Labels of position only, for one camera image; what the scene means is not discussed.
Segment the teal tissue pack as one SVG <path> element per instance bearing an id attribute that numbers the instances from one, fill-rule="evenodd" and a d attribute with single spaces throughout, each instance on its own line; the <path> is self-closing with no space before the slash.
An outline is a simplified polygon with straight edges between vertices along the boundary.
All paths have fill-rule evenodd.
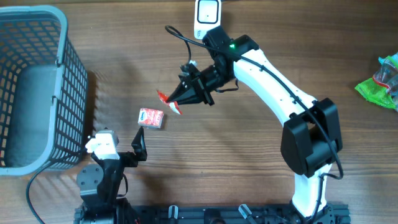
<path id="1" fill-rule="evenodd" d="M 393 56 L 390 56 L 390 61 L 397 66 L 398 64 L 398 53 L 394 54 Z"/>

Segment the green candy bag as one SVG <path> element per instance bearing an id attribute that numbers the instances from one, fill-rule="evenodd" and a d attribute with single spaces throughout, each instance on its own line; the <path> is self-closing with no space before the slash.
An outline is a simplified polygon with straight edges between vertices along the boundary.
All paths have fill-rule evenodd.
<path id="1" fill-rule="evenodd" d="M 397 66 L 390 61 L 390 56 L 378 60 L 380 69 L 354 89 L 365 100 L 397 111 Z"/>

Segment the red Kleenex tissue pack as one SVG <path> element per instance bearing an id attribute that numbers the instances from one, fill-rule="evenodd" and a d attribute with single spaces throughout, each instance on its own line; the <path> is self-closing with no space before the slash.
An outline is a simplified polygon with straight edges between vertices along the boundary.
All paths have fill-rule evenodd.
<path id="1" fill-rule="evenodd" d="M 138 124 L 147 128 L 160 129 L 162 127 L 162 120 L 164 112 L 161 110 L 154 110 L 149 108 L 141 108 L 139 111 Z"/>

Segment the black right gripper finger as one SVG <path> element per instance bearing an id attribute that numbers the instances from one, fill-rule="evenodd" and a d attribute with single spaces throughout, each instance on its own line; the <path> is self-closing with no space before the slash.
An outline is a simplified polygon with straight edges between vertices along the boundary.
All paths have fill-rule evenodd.
<path id="1" fill-rule="evenodd" d="M 196 95 L 190 96 L 169 96 L 169 101 L 177 102 L 178 105 L 190 105 L 190 104 L 199 104 L 203 101 L 202 98 Z"/>
<path id="2" fill-rule="evenodd" d="M 190 82 L 186 82 L 185 80 L 182 80 L 170 96 L 180 96 L 180 95 L 183 95 L 183 96 L 196 95 L 197 96 L 197 93 L 196 93 L 194 87 L 192 87 L 192 85 L 190 84 Z"/>

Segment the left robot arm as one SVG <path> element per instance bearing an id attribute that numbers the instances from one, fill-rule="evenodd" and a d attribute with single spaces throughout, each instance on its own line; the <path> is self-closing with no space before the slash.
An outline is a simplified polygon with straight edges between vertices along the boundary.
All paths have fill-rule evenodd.
<path id="1" fill-rule="evenodd" d="M 78 173 L 76 182 L 83 203 L 75 209 L 74 223 L 138 224 L 140 218 L 125 194 L 119 194 L 122 181 L 127 181 L 125 168 L 137 167 L 147 160 L 144 128 L 140 127 L 131 146 L 132 152 L 118 152 L 118 135 L 109 129 L 90 136 L 85 145 L 94 160 Z"/>

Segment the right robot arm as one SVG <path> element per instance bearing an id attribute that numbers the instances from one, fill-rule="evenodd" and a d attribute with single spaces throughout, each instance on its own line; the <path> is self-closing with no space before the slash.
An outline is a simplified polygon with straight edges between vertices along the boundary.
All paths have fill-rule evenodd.
<path id="1" fill-rule="evenodd" d="M 176 28 L 165 30 L 186 45 L 207 49 L 214 64 L 200 71 L 189 60 L 181 67 L 180 83 L 165 103 L 178 107 L 213 105 L 211 92 L 225 92 L 231 80 L 248 86 L 282 125 L 280 153 L 295 174 L 292 205 L 305 223 L 314 223 L 326 208 L 327 178 L 344 176 L 338 153 L 343 143 L 338 109 L 329 98 L 318 101 L 296 87 L 248 35 L 230 38 L 221 26 L 209 30 L 202 42 L 184 37 Z"/>

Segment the red coffee stick sachet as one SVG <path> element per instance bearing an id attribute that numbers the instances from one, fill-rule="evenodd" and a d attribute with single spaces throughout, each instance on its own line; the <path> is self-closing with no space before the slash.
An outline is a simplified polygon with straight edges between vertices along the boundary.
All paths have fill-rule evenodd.
<path id="1" fill-rule="evenodd" d="M 176 101 L 167 102 L 168 96 L 159 90 L 157 90 L 157 94 L 159 96 L 160 101 L 163 102 L 163 104 L 167 105 L 174 113 L 182 115 L 182 112 L 181 112 L 180 108 L 178 107 L 178 103 Z"/>

